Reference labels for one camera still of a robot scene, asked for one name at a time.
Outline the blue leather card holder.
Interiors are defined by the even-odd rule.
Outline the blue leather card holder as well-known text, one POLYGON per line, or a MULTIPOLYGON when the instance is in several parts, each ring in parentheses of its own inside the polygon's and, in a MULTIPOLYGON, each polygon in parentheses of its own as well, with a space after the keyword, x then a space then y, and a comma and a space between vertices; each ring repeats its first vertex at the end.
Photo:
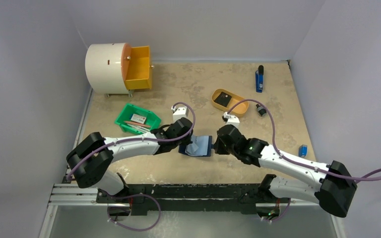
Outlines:
POLYGON ((213 149, 211 135, 192 136, 191 144, 180 145, 178 152, 189 157, 210 157, 213 149))

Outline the black card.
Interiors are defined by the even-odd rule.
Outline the black card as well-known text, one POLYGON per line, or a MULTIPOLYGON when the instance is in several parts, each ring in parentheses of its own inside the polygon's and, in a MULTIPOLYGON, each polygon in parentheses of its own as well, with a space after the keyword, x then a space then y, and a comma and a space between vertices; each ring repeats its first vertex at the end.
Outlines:
POLYGON ((221 92, 218 97, 214 100, 215 103, 223 106, 223 107, 228 107, 230 101, 231 101, 231 96, 225 92, 221 92))

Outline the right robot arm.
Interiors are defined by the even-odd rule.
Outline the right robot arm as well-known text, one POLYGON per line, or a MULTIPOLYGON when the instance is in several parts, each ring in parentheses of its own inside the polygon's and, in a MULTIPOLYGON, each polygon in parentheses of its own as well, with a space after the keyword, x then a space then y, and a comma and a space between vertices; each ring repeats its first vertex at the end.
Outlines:
POLYGON ((291 176, 291 179, 266 176, 258 189, 263 201, 296 198, 316 203, 334 216, 347 216, 357 184, 343 163, 326 164, 286 152, 279 154, 272 144, 257 138, 247 139, 231 124, 217 130, 214 148, 217 154, 233 155, 244 164, 291 176))

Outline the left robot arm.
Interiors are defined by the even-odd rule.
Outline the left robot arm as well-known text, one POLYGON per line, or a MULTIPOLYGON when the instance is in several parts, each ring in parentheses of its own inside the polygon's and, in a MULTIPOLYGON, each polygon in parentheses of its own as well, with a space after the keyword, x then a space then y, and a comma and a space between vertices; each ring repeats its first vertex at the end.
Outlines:
POLYGON ((128 185, 123 176, 111 172, 109 166, 122 159, 168 153, 180 145, 190 144, 192 133, 193 123, 185 117, 136 136, 111 138, 93 132, 67 155, 71 171, 66 178, 75 179, 79 188, 96 187, 116 203, 124 202, 128 185))

